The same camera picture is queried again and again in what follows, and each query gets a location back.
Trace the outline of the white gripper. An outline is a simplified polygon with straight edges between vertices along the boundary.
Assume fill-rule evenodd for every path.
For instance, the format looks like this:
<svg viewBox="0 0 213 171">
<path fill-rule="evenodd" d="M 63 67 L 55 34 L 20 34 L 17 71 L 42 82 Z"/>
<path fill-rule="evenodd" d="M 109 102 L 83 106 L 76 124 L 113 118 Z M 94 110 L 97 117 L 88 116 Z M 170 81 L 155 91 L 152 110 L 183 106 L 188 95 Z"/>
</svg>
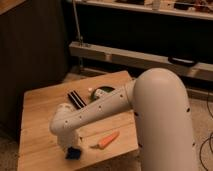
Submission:
<svg viewBox="0 0 213 171">
<path fill-rule="evenodd" d="M 60 134 L 57 137 L 57 143 L 63 151 L 67 151 L 70 147 L 74 149 L 81 149 L 79 135 L 76 131 Z"/>
</svg>

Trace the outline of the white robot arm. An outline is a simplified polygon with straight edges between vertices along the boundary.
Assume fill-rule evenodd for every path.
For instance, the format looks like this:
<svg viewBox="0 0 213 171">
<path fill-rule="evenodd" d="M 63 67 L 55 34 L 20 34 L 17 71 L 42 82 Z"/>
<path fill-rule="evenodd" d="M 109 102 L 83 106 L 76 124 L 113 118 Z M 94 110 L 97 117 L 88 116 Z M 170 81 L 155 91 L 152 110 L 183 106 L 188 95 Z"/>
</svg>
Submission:
<svg viewBox="0 0 213 171">
<path fill-rule="evenodd" d="M 149 69 L 79 110 L 55 114 L 50 131 L 67 136 L 128 110 L 134 112 L 142 171 L 198 171 L 188 94 L 168 69 Z"/>
</svg>

